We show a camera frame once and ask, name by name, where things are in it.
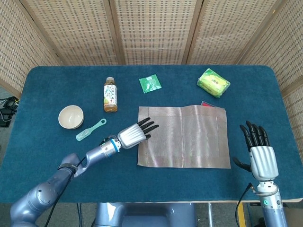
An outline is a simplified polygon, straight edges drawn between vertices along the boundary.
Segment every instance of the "bottle cap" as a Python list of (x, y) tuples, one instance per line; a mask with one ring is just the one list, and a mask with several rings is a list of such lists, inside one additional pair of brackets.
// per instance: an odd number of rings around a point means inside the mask
[(108, 80), (115, 81), (115, 79), (114, 79), (113, 77), (107, 77), (107, 78), (106, 78), (106, 81), (108, 81)]

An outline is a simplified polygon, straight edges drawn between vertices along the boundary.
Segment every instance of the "plastic bottle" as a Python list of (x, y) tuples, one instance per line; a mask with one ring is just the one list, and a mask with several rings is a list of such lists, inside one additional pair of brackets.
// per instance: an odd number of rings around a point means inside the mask
[(104, 84), (103, 107), (105, 112), (116, 112), (118, 110), (117, 86), (114, 78), (112, 77), (107, 77), (106, 83)]

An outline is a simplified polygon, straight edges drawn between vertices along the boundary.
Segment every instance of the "blue table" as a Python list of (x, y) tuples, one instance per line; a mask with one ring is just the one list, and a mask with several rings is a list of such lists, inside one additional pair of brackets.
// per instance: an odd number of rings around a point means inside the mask
[[(211, 68), (231, 82), (220, 99), (196, 85)], [(139, 78), (157, 74), (162, 89), (143, 94)], [(118, 112), (103, 111), (103, 84), (113, 76)], [(101, 140), (137, 122), (139, 106), (187, 106), (202, 101), (226, 109), (230, 157), (249, 162), (240, 124), (264, 126), (276, 152), (283, 199), (303, 197), (303, 167), (274, 72), (266, 66), (93, 66), (37, 67), (23, 89), (16, 121), (0, 170), (0, 202), (15, 202), (44, 182), (70, 153), (82, 158)], [(84, 111), (83, 125), (62, 128), (67, 105)], [(76, 135), (101, 118), (107, 124), (81, 142)], [(148, 168), (137, 166), (137, 147), (96, 164), (68, 186), (62, 202), (237, 201), (257, 181), (233, 162), (231, 169)], [(244, 200), (257, 200), (247, 193)]]

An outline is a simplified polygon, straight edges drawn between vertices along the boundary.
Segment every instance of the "green packet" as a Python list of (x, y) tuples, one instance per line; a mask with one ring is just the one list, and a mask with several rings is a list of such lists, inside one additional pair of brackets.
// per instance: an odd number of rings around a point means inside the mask
[(147, 92), (162, 88), (156, 74), (151, 75), (146, 78), (141, 78), (141, 79), (139, 79), (139, 81), (140, 81), (143, 93), (147, 93)]
[(207, 69), (198, 79), (197, 85), (216, 98), (220, 98), (231, 83), (220, 77), (211, 69)]

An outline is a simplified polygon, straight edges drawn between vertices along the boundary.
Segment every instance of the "mesh mat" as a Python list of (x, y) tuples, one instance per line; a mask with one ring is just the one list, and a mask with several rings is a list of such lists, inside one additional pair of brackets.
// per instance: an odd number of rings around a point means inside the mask
[(159, 128), (139, 144), (138, 165), (231, 168), (226, 113), (222, 108), (139, 107), (139, 121), (151, 117)]

